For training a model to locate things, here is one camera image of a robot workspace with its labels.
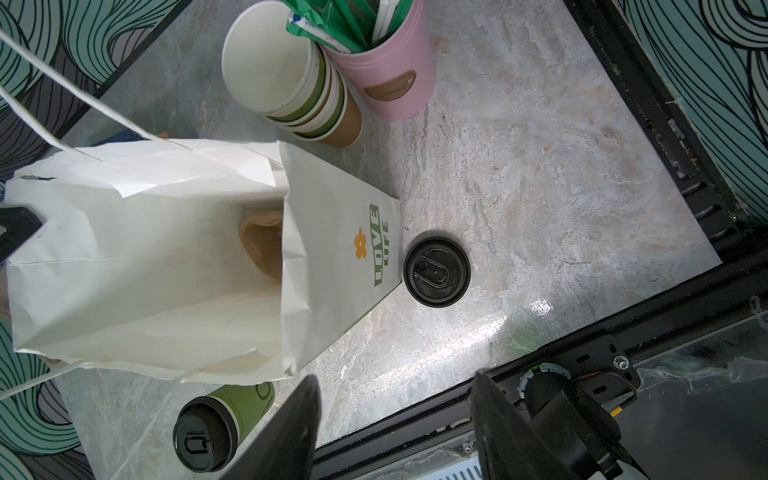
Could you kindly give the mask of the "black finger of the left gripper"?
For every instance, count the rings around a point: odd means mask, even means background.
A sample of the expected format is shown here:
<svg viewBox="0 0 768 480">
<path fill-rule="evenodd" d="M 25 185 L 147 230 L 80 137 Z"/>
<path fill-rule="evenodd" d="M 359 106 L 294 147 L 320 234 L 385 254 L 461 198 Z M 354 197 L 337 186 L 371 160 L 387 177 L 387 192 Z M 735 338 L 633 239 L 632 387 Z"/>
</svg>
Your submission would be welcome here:
<svg viewBox="0 0 768 480">
<path fill-rule="evenodd" d="M 42 226 L 41 219 L 26 207 L 1 209 L 1 263 L 29 240 Z"/>
</svg>

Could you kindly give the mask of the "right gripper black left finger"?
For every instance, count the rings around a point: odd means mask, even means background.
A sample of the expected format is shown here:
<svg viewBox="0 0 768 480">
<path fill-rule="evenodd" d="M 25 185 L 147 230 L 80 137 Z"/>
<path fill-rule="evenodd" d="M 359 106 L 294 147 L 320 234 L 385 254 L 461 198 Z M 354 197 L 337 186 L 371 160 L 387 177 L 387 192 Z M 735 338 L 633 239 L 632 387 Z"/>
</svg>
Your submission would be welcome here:
<svg viewBox="0 0 768 480">
<path fill-rule="evenodd" d="M 308 375 L 222 479 L 309 479 L 321 418 L 319 381 Z"/>
</svg>

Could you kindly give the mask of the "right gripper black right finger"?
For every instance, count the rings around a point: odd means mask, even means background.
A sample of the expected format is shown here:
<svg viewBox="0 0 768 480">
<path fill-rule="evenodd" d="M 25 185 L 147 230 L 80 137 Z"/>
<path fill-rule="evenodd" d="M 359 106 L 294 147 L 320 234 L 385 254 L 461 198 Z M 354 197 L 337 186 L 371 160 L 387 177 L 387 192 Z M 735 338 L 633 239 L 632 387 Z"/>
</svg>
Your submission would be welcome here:
<svg viewBox="0 0 768 480">
<path fill-rule="evenodd" d="M 474 376 L 470 411 L 485 479 L 561 477 L 561 464 L 485 373 Z"/>
</svg>

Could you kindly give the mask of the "white paper takeout bag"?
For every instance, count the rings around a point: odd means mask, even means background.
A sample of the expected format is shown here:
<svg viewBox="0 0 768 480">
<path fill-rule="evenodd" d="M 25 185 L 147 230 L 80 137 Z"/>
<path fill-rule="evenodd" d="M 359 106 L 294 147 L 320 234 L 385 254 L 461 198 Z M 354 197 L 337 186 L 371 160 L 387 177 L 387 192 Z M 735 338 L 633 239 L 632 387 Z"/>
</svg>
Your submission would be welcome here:
<svg viewBox="0 0 768 480">
<path fill-rule="evenodd" d="M 6 262 L 16 351 L 208 384 L 290 377 L 401 281 L 397 199 L 283 141 L 163 139 L 54 147 L 17 170 L 9 206 L 43 226 Z M 239 238 L 283 212 L 283 276 Z"/>
</svg>

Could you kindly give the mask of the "brown pulp carrier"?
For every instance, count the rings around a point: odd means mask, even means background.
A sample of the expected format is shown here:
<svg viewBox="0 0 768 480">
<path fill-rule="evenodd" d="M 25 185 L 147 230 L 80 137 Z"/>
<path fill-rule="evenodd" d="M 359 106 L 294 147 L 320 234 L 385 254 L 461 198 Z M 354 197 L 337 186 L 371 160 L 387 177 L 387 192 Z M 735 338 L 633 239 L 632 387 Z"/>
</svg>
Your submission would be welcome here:
<svg viewBox="0 0 768 480">
<path fill-rule="evenodd" d="M 268 277 L 281 281 L 283 212 L 250 211 L 240 226 L 239 238 L 256 267 Z"/>
</svg>

